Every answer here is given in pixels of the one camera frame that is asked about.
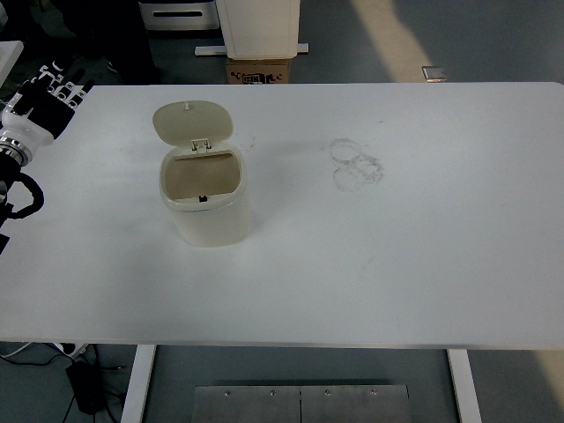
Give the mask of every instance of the white table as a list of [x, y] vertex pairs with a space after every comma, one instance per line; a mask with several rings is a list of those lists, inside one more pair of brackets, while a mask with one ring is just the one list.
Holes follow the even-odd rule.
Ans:
[[[191, 247], [160, 200], [179, 100], [233, 118], [239, 244]], [[551, 83], [95, 87], [25, 169], [46, 204], [4, 225], [0, 338], [562, 348], [563, 110]]]

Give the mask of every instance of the table leg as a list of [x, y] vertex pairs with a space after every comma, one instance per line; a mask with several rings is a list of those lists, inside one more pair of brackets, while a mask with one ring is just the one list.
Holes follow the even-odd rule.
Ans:
[[130, 386], [123, 406], [122, 423], [141, 423], [151, 381], [156, 345], [138, 345], [131, 369]]
[[461, 423], [482, 423], [466, 350], [447, 350]]

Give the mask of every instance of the cardboard box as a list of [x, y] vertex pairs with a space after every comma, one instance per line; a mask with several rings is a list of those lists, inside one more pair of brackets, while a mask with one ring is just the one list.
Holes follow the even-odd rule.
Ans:
[[287, 84], [291, 59], [227, 61], [229, 84]]

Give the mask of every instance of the metal plate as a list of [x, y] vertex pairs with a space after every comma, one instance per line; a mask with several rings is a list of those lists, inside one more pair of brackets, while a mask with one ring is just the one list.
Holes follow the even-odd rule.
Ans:
[[442, 67], [422, 66], [421, 69], [427, 82], [445, 82], [449, 79], [449, 74]]
[[302, 423], [411, 423], [405, 385], [301, 387]]
[[192, 422], [300, 423], [300, 387], [196, 387]]

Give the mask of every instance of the trash bin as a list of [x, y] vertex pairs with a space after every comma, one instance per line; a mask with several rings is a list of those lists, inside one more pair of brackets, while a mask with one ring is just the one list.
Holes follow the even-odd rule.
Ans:
[[159, 137], [175, 148], [160, 167], [160, 194], [181, 235], [198, 247], [245, 238], [252, 213], [247, 171], [229, 113], [209, 101], [163, 106], [152, 118]]

